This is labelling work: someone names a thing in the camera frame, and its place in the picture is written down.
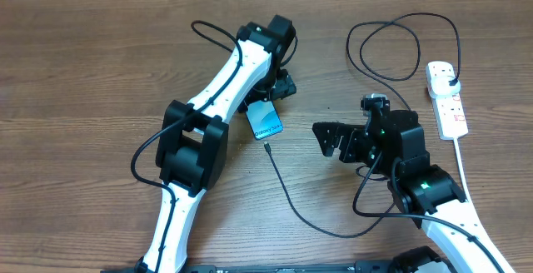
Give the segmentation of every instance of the black plastic housing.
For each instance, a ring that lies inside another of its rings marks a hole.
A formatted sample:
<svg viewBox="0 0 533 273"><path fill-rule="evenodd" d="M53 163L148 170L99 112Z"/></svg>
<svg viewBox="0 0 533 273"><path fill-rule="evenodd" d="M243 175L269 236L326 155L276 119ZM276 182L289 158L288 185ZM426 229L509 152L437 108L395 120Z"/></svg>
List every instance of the black plastic housing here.
<svg viewBox="0 0 533 273"><path fill-rule="evenodd" d="M422 246L403 252L392 259L389 273L412 273L430 262L441 262L441 257L430 247Z"/></svg>
<svg viewBox="0 0 533 273"><path fill-rule="evenodd" d="M292 26L292 21L279 15L271 20L268 27L249 22L239 29L237 39L253 41L271 53L269 71L246 95L238 107L239 112L245 112L253 102L274 101L296 93L296 85L291 76L287 70L280 69L281 61L295 36L296 29Z"/></svg>
<svg viewBox="0 0 533 273"><path fill-rule="evenodd" d="M194 112L193 105L173 101L165 111L162 128L168 127ZM194 128L204 132L202 143L183 135ZM189 190L195 196L202 188L210 190L218 180L226 163L228 125L219 116L210 118L196 114L181 129L176 127L161 136L157 147L156 165L161 168L159 178Z"/></svg>
<svg viewBox="0 0 533 273"><path fill-rule="evenodd" d="M336 147L343 162L377 164L382 175L392 178L394 172L398 192L388 182L396 206L402 213L433 214L436 207L455 199L463 202L465 193L451 176L437 165L430 164L424 130L416 112L390 111L386 97L372 94L361 101L361 109L370 115L365 126L340 122L318 122L313 132L324 156L331 156ZM420 220L413 220L418 228Z"/></svg>

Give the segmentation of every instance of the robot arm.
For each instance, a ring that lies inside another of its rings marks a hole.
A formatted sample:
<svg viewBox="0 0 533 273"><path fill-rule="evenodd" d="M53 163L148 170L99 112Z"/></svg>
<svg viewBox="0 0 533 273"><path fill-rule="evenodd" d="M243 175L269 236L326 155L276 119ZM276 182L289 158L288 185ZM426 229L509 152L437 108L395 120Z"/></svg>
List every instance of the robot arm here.
<svg viewBox="0 0 533 273"><path fill-rule="evenodd" d="M139 260L135 273L154 272L161 255L158 272L175 273L187 259L187 240L198 204L207 190L217 182L226 160L228 123L235 111L243 112L257 101L284 98L296 92L281 60L296 32L291 21L275 16L268 27L248 23L237 34L242 49L242 66L210 106L181 130L170 130L161 137L156 164L160 178L176 197L165 248L159 251L162 235L171 211L171 196L162 191L162 205L153 241ZM212 82L188 104L174 101L165 112L163 128L203 106L235 71L239 55L234 49L226 65ZM183 131L199 132L202 143L184 136Z"/></svg>
<svg viewBox="0 0 533 273"><path fill-rule="evenodd" d="M342 162L375 164L379 173L390 179L388 188L403 214L426 215L462 228L479 240L504 272L514 272L483 229L465 193L447 172L430 164L424 131L416 113L390 111L390 102L381 94L363 97L361 109L369 117L364 126L338 122L313 125L324 156L331 156L339 147ZM460 232L434 221L420 218L413 221L442 249L458 272L497 272L487 254ZM413 266L412 255L397 269L412 272L413 267L420 267L420 273L431 271L423 271L421 267L426 262L433 262L429 261L431 258L422 257L420 259L425 260Z"/></svg>
<svg viewBox="0 0 533 273"><path fill-rule="evenodd" d="M426 215L461 226L480 240L504 272L514 272L487 235L472 203L453 200L437 206L436 209L436 213L426 213ZM450 227L434 221L423 220L422 230L441 248L458 272L497 272L494 265L476 244L469 242L465 236Z"/></svg>

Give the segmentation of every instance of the white plug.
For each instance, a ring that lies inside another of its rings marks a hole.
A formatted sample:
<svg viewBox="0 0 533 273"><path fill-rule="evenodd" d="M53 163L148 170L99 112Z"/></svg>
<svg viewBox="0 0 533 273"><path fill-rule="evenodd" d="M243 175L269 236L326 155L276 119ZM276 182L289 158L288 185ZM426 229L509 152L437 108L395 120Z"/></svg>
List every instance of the white plug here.
<svg viewBox="0 0 533 273"><path fill-rule="evenodd" d="M426 66L427 89L431 98L439 98L458 94L461 90L461 82L455 85L450 82L456 78L453 66L443 61L430 62Z"/></svg>

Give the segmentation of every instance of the wooden table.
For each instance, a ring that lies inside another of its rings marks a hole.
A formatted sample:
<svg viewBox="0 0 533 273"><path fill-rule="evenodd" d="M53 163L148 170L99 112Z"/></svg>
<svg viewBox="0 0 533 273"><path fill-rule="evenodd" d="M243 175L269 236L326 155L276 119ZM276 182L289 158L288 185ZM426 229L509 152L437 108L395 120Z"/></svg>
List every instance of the wooden table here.
<svg viewBox="0 0 533 273"><path fill-rule="evenodd" d="M202 90L227 53L189 28L203 19L236 32L279 13L300 38L287 66L298 93L276 102L285 131L269 139L297 209L342 234L373 220L351 211L355 164L322 156L320 121L359 124L359 99L384 92L346 61L356 23L436 12L459 28L462 97L470 134L461 139L478 214L507 260L533 272L533 0L0 0L0 271L98 272L132 266L152 241L161 192L129 172L133 152L162 124L172 99ZM393 86L418 111L432 162L457 181L450 141L438 138L423 67L456 64L442 20L403 21L421 39L421 69ZM353 35L353 49L371 32ZM390 28L365 50L371 66L405 76L416 60L410 34ZM155 147L140 172L157 180ZM366 211L391 194L372 182ZM347 263L383 259L431 242L409 220L384 220L354 240L322 235L292 213L262 141L246 118L230 128L227 164L205 197L189 239L192 263L219 266Z"/></svg>

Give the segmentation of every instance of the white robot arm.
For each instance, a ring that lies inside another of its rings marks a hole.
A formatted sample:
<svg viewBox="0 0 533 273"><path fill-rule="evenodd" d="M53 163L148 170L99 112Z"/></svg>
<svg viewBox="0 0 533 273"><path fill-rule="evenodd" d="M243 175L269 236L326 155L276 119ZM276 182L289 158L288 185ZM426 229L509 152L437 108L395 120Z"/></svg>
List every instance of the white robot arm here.
<svg viewBox="0 0 533 273"><path fill-rule="evenodd" d="M242 65L226 88L203 108L183 130L176 128L161 137L156 164L160 178L176 197L167 236L164 230L171 212L170 192L162 190L162 205L153 241L146 255L139 260L135 273L175 273L187 259L187 240L200 200L217 181L226 159L227 124L233 114L245 111L257 101L284 98L296 92L296 87L281 60L296 32L291 22L275 16L268 27L248 23L237 34L242 50ZM222 89L235 72L239 62L237 47L212 82L188 104L172 102L165 113L163 128L204 106L213 93ZM183 136L183 131L204 135L202 143Z"/></svg>
<svg viewBox="0 0 533 273"><path fill-rule="evenodd" d="M506 258L500 253L494 243L492 243L491 238L487 235L485 228L483 228L477 216L474 205L470 201L460 202L453 200L437 206L436 209L436 213L426 213L426 215L450 222L470 232L492 254L505 273L515 272ZM422 230L441 248L458 272L498 272L480 247L468 241L461 233L448 226L427 220L422 221Z"/></svg>

